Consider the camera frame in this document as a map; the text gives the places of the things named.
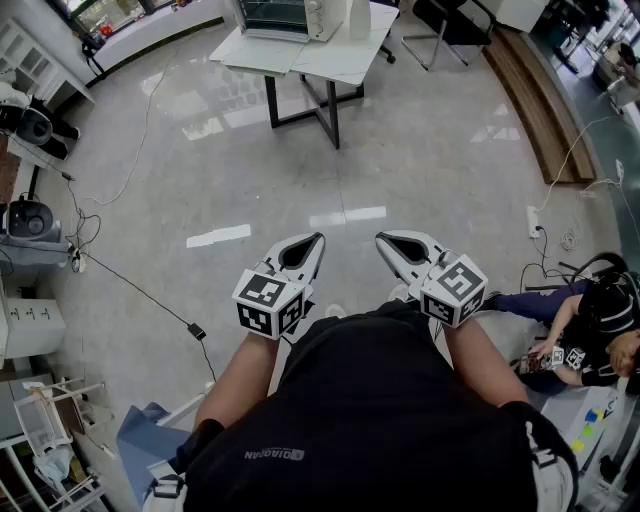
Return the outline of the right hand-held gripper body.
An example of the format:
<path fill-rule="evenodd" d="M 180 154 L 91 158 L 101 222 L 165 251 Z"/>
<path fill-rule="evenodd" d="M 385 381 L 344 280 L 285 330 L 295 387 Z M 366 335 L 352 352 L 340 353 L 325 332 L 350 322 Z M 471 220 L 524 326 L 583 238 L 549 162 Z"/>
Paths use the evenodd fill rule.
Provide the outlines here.
<path fill-rule="evenodd" d="M 457 328 L 482 305 L 487 285 L 488 278 L 467 255 L 444 250 L 408 293 L 423 314 Z"/>

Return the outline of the cream oven door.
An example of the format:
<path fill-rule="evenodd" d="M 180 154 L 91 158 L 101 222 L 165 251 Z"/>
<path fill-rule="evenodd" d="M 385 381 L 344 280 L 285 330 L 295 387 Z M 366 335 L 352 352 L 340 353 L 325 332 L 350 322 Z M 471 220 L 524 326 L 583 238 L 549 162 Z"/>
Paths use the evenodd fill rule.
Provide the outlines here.
<path fill-rule="evenodd" d="M 291 71 L 305 44 L 241 36 L 222 63 L 227 67 L 284 76 Z"/>

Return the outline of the person's left forearm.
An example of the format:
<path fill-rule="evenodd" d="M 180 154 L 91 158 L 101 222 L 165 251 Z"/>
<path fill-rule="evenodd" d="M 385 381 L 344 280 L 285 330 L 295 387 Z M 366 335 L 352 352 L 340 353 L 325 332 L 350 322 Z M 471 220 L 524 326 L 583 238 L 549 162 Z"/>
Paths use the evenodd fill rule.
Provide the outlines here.
<path fill-rule="evenodd" d="M 207 420 L 229 427 L 268 394 L 279 342 L 249 333 L 196 412 L 194 429 Z"/>

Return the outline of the person's right forearm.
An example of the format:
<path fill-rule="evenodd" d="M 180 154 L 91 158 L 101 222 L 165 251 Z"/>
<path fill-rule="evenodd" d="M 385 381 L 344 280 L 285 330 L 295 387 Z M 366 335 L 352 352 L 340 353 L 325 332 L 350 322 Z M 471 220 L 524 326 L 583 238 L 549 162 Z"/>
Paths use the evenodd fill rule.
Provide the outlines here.
<path fill-rule="evenodd" d="M 524 385 L 475 319 L 446 326 L 444 335 L 454 370 L 484 401 L 496 407 L 528 403 Z"/>

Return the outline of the cream toaster oven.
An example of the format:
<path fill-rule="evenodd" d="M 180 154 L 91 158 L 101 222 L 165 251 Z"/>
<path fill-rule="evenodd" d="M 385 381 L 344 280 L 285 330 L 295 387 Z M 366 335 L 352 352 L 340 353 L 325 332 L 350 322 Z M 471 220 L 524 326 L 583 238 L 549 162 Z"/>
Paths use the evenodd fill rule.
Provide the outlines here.
<path fill-rule="evenodd" d="M 346 17 L 346 0 L 230 0 L 241 32 L 250 37 L 326 42 Z"/>

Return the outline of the person's black shirt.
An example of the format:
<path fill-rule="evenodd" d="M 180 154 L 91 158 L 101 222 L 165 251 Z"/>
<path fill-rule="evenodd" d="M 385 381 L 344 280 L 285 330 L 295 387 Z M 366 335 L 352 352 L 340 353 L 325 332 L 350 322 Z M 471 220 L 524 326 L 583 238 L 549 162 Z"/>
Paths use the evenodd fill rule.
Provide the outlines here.
<path fill-rule="evenodd" d="M 314 322 L 267 397 L 172 467 L 183 512 L 570 512 L 579 479 L 529 400 L 484 401 L 398 300 Z"/>

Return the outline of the brown wooden platform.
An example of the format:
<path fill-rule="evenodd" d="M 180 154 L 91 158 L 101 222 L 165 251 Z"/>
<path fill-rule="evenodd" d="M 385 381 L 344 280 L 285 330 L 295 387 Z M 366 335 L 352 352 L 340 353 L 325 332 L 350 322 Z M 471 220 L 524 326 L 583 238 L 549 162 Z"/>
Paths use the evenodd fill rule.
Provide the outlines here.
<path fill-rule="evenodd" d="M 524 127 L 544 182 L 593 182 L 596 167 L 579 119 L 528 35 L 497 27 L 483 54 Z"/>

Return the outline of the blue fabric sheet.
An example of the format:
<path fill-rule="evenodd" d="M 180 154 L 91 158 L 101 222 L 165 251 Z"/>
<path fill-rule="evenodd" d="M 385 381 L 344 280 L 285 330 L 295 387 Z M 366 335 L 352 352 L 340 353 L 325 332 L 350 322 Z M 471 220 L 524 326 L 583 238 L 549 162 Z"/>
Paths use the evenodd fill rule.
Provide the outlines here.
<path fill-rule="evenodd" d="M 157 422 L 169 412 L 155 402 L 143 409 L 131 406 L 116 435 L 116 445 L 138 509 L 153 476 L 150 465 L 173 458 L 190 433 Z"/>

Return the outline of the black wheeled office chair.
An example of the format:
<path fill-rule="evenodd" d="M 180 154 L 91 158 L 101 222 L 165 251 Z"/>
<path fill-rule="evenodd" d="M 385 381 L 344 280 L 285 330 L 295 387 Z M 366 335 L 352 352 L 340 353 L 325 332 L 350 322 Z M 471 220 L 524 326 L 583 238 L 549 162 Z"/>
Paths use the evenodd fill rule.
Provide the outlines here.
<path fill-rule="evenodd" d="M 370 1 L 376 4 L 394 7 L 396 9 L 399 9 L 399 4 L 400 4 L 400 0 L 370 0 Z M 382 52 L 385 55 L 386 61 L 389 64 L 394 64 L 396 62 L 395 55 L 384 44 L 380 46 L 380 52 Z"/>

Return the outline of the white marble table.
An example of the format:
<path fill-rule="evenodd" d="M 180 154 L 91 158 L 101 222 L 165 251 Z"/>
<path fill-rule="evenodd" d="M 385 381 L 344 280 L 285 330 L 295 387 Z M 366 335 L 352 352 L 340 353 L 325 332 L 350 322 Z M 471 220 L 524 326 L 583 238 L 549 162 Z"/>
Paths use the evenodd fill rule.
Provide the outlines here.
<path fill-rule="evenodd" d="M 269 119 L 272 128 L 279 128 L 308 118 L 315 118 L 324 129 L 335 148 L 340 147 L 337 106 L 364 97 L 364 78 L 374 58 L 384 44 L 399 9 L 373 4 L 371 6 L 372 28 L 366 40 L 352 40 L 349 28 L 340 26 L 327 42 L 309 41 L 296 59 L 289 73 L 295 73 L 308 95 L 316 103 L 314 108 L 282 117 L 278 111 L 276 91 L 277 78 L 255 71 L 227 67 L 222 63 L 241 36 L 239 28 L 231 32 L 213 51 L 209 60 L 233 71 L 261 75 L 264 78 Z"/>

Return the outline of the black sled-base chair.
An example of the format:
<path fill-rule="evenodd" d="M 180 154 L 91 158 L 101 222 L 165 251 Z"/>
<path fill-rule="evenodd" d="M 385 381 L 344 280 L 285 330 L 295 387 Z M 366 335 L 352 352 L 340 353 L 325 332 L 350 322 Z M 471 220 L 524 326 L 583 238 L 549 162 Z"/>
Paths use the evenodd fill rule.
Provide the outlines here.
<path fill-rule="evenodd" d="M 485 28 L 478 26 L 470 17 L 460 11 L 467 2 L 472 2 L 488 18 Z M 470 61 L 458 50 L 458 47 L 474 46 L 480 55 L 491 44 L 491 32 L 497 20 L 495 15 L 480 0 L 415 0 L 412 14 L 430 30 L 430 34 L 403 36 L 403 47 L 425 71 L 430 71 L 437 60 L 441 47 L 446 47 L 466 67 Z M 428 61 L 423 59 L 411 47 L 411 41 L 434 40 L 435 47 Z"/>

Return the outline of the small white drawer cabinet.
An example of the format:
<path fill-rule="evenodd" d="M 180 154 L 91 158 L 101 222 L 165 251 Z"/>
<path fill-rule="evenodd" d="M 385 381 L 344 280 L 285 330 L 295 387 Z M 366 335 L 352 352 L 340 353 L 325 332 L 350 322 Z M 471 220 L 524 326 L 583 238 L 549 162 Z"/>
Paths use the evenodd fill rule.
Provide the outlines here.
<path fill-rule="evenodd" d="M 55 300 L 4 298 L 0 301 L 0 362 L 53 353 L 65 331 Z"/>

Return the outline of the white storage box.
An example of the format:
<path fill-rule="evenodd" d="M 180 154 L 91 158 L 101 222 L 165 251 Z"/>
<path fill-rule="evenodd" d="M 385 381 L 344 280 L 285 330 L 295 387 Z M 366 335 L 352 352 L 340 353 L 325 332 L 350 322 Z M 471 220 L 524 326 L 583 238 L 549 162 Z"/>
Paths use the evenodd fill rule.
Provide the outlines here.
<path fill-rule="evenodd" d="M 502 25 L 530 33 L 550 0 L 499 0 L 496 20 Z"/>

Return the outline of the grey round appliance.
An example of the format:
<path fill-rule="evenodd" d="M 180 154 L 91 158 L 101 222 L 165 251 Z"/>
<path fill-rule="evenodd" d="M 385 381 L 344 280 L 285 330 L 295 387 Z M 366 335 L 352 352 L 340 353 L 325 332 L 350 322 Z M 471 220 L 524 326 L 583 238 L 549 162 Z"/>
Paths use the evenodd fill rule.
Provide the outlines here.
<path fill-rule="evenodd" d="M 53 126 L 44 114 L 32 108 L 26 108 L 21 114 L 15 134 L 27 143 L 42 146 L 50 140 Z"/>
<path fill-rule="evenodd" d="M 10 244 L 59 243 L 62 228 L 47 205 L 20 197 L 9 204 L 0 202 L 0 235 Z"/>

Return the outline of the white curved window ledge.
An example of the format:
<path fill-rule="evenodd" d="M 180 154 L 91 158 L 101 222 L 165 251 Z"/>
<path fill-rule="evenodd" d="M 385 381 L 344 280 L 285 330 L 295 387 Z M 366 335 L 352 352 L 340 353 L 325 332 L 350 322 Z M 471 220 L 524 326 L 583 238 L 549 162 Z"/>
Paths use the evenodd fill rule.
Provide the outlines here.
<path fill-rule="evenodd" d="M 104 72 L 157 47 L 232 17 L 226 0 L 192 0 L 186 7 L 165 7 L 107 39 L 94 55 Z"/>

